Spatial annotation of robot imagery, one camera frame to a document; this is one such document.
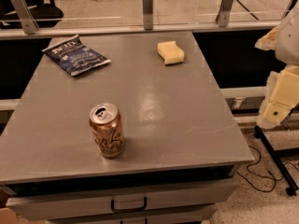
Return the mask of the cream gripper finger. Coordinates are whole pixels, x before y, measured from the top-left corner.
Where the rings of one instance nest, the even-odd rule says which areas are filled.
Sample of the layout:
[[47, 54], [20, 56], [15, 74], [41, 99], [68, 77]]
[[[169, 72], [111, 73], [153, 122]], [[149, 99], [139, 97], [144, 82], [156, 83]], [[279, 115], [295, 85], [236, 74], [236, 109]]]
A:
[[278, 27], [276, 26], [266, 35], [258, 39], [255, 43], [255, 48], [261, 50], [274, 50], [276, 48], [277, 33]]
[[279, 73], [272, 71], [267, 79], [257, 125], [263, 129], [275, 128], [298, 104], [299, 67], [289, 64]]

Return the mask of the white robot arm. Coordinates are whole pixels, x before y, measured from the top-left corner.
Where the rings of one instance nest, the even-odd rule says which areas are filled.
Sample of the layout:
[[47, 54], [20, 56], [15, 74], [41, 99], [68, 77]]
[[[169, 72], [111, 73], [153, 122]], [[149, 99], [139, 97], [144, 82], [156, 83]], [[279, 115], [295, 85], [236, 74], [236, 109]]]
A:
[[273, 129], [299, 104], [299, 8], [293, 8], [255, 47], [273, 50], [276, 58], [286, 64], [279, 73], [270, 72], [256, 119], [261, 128]]

